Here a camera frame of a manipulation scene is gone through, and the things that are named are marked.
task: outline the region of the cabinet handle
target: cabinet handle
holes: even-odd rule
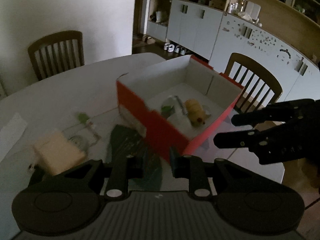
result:
[[[304,64],[304,66],[302,67],[302,70],[301,70],[301,76],[303,76],[305,74],[305,72],[307,71],[307,68],[308,68],[308,65],[307,64]]]
[[[245,38],[250,39],[251,33],[252,33],[252,29],[251,29],[251,28],[248,28],[248,27],[246,26],[246,27],[245,27],[245,30],[244,30],[243,36],[244,36]]]

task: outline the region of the white table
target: white table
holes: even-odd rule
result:
[[[24,134],[6,156],[11,158],[10,165],[0,163],[0,239],[10,239],[19,232],[11,214],[11,203],[15,195],[28,185],[29,176],[19,173],[26,169],[30,161],[31,153],[27,146],[54,129],[65,130],[77,125],[76,112],[86,112],[91,117],[100,115],[97,119],[105,118],[103,122],[108,123],[107,134],[115,123],[122,122],[114,110],[117,107],[116,79],[124,73],[162,61],[164,59],[156,54],[143,53],[96,62],[37,82],[0,101],[0,128],[9,122],[15,112],[28,122]],[[215,133],[235,130],[230,117]],[[196,156],[207,162],[217,157],[230,158],[249,170],[277,182],[282,181],[282,163],[261,167],[257,157],[246,149],[217,149],[213,136],[196,150]],[[187,179],[174,179],[169,164],[162,161],[162,166],[161,190],[188,189]]]

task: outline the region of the chair backrest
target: chair backrest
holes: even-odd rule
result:
[[[38,80],[84,65],[82,33],[63,31],[45,36],[28,48]]]
[[[234,66],[235,62],[240,64],[237,70],[237,66]],[[268,102],[271,104],[275,103],[282,94],[282,87],[278,80],[261,64],[246,55],[232,53],[225,74],[244,86],[235,107],[238,112],[246,113],[248,110],[257,110],[266,98],[269,99],[272,96],[269,95],[270,91],[274,93]]]

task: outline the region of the cardboard box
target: cardboard box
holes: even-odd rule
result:
[[[121,76],[117,82],[120,114],[169,161],[169,148],[182,155],[192,154],[233,109],[243,87],[208,64],[187,55]],[[161,116],[161,105],[168,96],[182,102],[195,98],[210,109],[204,125],[182,134]]]

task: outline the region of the green object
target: green object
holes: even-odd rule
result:
[[[86,113],[79,113],[78,120],[82,124],[86,124],[90,117]]]
[[[161,107],[161,115],[167,119],[170,115],[174,113],[173,106],[162,106]]]

